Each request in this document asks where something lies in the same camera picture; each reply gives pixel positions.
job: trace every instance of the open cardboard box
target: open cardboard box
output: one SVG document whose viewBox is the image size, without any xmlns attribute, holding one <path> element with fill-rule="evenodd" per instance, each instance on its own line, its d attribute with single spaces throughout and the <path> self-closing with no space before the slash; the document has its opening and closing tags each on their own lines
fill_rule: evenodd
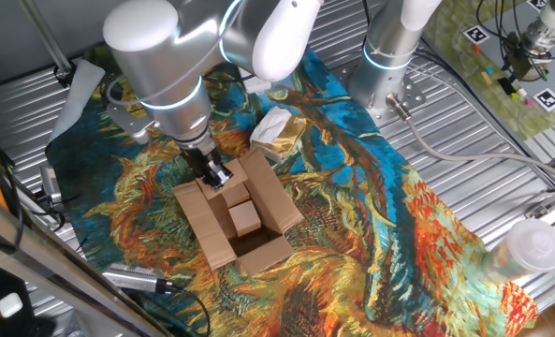
<svg viewBox="0 0 555 337">
<path fill-rule="evenodd" d="M 255 149 L 226 164 L 233 177 L 215 191 L 197 179 L 173 188 L 212 270 L 236 261 L 240 272 L 256 274 L 294 254 L 285 232 L 304 217 Z M 238 238 L 223 192 L 243 183 L 250 193 L 261 228 Z"/>
</svg>

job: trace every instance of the cardboard box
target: cardboard box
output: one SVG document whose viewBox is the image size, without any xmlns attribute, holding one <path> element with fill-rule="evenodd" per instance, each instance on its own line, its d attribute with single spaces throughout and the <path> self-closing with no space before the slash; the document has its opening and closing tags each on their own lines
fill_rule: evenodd
<svg viewBox="0 0 555 337">
<path fill-rule="evenodd" d="M 230 208 L 229 214 L 231 214 L 231 220 L 236 227 L 238 237 L 260 229 L 260 218 L 252 201 Z"/>
<path fill-rule="evenodd" d="M 228 208 L 232 208 L 250 200 L 250 193 L 248 193 L 248 190 L 243 183 L 238 183 L 237 185 L 223 191 L 221 195 L 223 196 Z"/>
<path fill-rule="evenodd" d="M 304 217 L 283 189 L 259 150 L 226 164 L 233 177 L 214 191 L 201 180 L 173 188 L 200 246 L 216 270 L 231 261 L 240 272 L 256 274 L 294 254 L 285 232 Z M 243 183 L 260 218 L 261 227 L 239 238 L 229 216 L 223 191 Z"/>
</svg>

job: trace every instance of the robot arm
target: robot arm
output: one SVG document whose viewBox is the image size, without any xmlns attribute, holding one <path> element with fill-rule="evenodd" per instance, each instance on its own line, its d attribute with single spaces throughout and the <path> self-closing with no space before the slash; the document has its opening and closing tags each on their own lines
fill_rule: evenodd
<svg viewBox="0 0 555 337">
<path fill-rule="evenodd" d="M 250 1 L 219 49 L 226 61 L 260 79 L 280 81 L 302 58 L 321 5 L 323 0 Z"/>
<path fill-rule="evenodd" d="M 555 46 L 555 0 L 549 0 L 537 20 L 524 33 L 527 51 L 546 55 Z"/>
<path fill-rule="evenodd" d="M 360 64 L 348 92 L 370 113 L 388 110 L 386 98 L 404 92 L 406 68 L 442 0 L 389 0 L 371 20 Z"/>
<path fill-rule="evenodd" d="M 138 142 L 148 140 L 146 126 L 156 126 L 175 139 L 198 178 L 222 187 L 232 174 L 211 136 L 212 105 L 201 75 L 225 58 L 263 80 L 287 77 L 303 55 L 321 4 L 197 0 L 176 9 L 165 0 L 130 0 L 119 5 L 105 20 L 103 37 L 149 117 L 142 122 L 115 104 L 108 105 L 109 116 Z M 218 51 L 205 59 L 220 36 Z"/>
</svg>

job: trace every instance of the clear plastic container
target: clear plastic container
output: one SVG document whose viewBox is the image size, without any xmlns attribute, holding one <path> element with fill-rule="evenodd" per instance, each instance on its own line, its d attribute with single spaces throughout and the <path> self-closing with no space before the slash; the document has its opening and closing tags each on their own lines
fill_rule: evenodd
<svg viewBox="0 0 555 337">
<path fill-rule="evenodd" d="M 489 279 L 498 284 L 530 273 L 555 269 L 555 229 L 541 220 L 517 222 L 481 261 Z"/>
</svg>

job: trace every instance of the blue and orange fabric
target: blue and orange fabric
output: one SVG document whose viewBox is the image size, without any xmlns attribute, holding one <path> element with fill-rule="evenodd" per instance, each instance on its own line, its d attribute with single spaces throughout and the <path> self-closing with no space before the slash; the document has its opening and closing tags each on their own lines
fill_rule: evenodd
<svg viewBox="0 0 555 337">
<path fill-rule="evenodd" d="M 118 71 L 109 52 L 86 58 Z M 237 78 L 230 65 L 209 77 Z M 197 294 L 213 336 L 513 336 L 535 303 L 480 271 L 486 250 L 381 136 L 369 114 L 309 51 L 264 95 L 206 82 L 211 128 L 224 159 L 248 150 L 263 114 L 281 107 L 308 119 L 296 151 L 273 169 L 306 220 L 286 237 L 296 253 L 256 275 L 211 271 L 171 188 L 194 179 L 171 139 L 153 128 L 138 145 L 107 116 L 100 91 L 48 148 L 84 251 L 160 270 Z M 133 99 L 126 82 L 124 99 Z M 134 115 L 140 106 L 128 107 Z M 192 300 L 145 294 L 144 307 L 181 334 L 204 333 Z"/>
</svg>

